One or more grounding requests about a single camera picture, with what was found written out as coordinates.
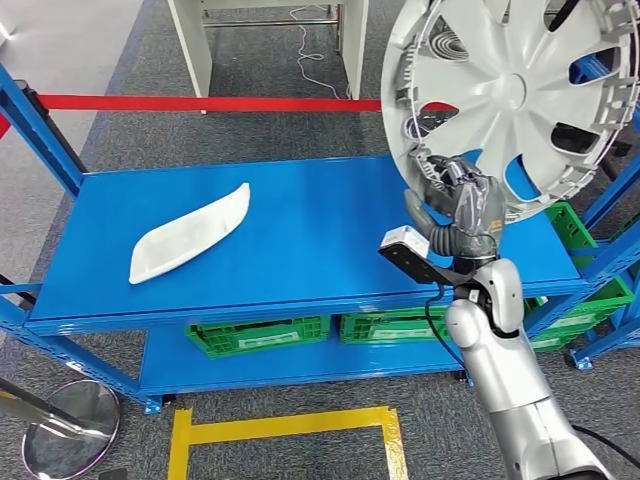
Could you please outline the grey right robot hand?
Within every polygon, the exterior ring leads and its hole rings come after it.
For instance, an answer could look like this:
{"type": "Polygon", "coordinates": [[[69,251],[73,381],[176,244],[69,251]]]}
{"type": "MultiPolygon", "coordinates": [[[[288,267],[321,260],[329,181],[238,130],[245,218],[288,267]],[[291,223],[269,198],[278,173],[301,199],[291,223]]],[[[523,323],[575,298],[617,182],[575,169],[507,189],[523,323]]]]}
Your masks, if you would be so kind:
{"type": "Polygon", "coordinates": [[[506,220],[500,183],[463,157],[419,153],[408,166],[405,204],[414,226],[436,254],[494,257],[506,220]]]}

